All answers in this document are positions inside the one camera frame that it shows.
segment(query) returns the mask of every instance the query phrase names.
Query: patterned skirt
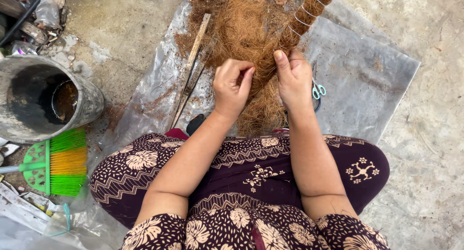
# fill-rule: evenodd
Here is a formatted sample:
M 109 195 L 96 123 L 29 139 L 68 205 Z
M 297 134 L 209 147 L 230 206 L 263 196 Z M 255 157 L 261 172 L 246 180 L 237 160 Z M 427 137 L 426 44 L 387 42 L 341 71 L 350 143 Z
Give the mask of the patterned skirt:
M 365 140 L 337 135 L 323 137 L 348 199 L 360 214 L 386 184 L 390 174 L 388 161 L 377 146 Z M 94 199 L 111 216 L 132 228 L 151 182 L 187 138 L 178 129 L 166 135 L 146 134 L 111 154 L 91 176 Z M 240 193 L 271 205 L 303 209 L 290 164 L 289 133 L 279 131 L 256 139 L 226 138 L 189 198 L 190 213 L 193 209 L 246 207 L 223 206 L 224 200 L 218 203 L 208 200 L 207 206 L 202 205 L 205 202 L 202 199 L 225 193 Z

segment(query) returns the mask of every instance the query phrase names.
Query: gray bucket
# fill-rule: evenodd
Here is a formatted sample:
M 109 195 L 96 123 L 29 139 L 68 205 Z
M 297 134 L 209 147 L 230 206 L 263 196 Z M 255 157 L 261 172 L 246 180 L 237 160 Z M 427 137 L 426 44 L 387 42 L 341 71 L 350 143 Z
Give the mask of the gray bucket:
M 66 82 L 77 89 L 77 98 L 74 114 L 64 121 L 55 119 L 51 105 L 56 89 Z M 98 87 L 47 57 L 14 55 L 0 60 L 0 137 L 6 140 L 37 143 L 51 139 L 97 119 L 103 106 Z

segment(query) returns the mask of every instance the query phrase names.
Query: concrete floor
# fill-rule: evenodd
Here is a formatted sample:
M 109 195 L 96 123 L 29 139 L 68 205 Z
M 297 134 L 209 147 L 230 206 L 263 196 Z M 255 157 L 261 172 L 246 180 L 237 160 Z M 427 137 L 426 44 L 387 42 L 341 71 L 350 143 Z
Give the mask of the concrete floor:
M 119 109 L 181 1 L 67 0 L 71 68 Z M 382 229 L 392 249 L 463 249 L 464 0 L 343 1 L 422 61 L 379 143 L 390 180 L 361 219 Z

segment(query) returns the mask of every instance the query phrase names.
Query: hand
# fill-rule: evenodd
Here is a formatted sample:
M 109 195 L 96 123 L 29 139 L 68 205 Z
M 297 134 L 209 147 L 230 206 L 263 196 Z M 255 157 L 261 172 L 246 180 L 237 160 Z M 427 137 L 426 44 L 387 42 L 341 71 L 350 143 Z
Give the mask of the hand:
M 214 110 L 232 122 L 239 117 L 247 102 L 255 73 L 253 63 L 227 59 L 217 67 L 212 86 L 216 105 Z
M 313 71 L 310 64 L 295 50 L 290 51 L 290 61 L 281 50 L 274 52 L 274 59 L 277 64 L 279 94 L 285 108 L 292 113 L 312 109 Z

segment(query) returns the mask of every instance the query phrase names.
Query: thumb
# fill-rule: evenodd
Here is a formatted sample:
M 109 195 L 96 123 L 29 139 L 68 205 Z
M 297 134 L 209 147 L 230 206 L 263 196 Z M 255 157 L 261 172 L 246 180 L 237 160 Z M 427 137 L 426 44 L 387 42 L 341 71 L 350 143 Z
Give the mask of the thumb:
M 287 58 L 287 55 L 283 51 L 281 50 L 275 51 L 274 60 L 275 60 L 275 63 L 277 64 L 277 76 L 279 77 L 279 81 L 281 81 L 282 78 L 286 78 L 289 75 L 292 75 L 291 69 L 290 69 L 290 62 Z
M 250 88 L 252 87 L 252 78 L 255 71 L 256 68 L 251 67 L 245 72 L 245 75 L 243 75 L 243 80 L 240 84 L 239 90 L 240 95 L 248 96 L 248 94 L 250 93 Z

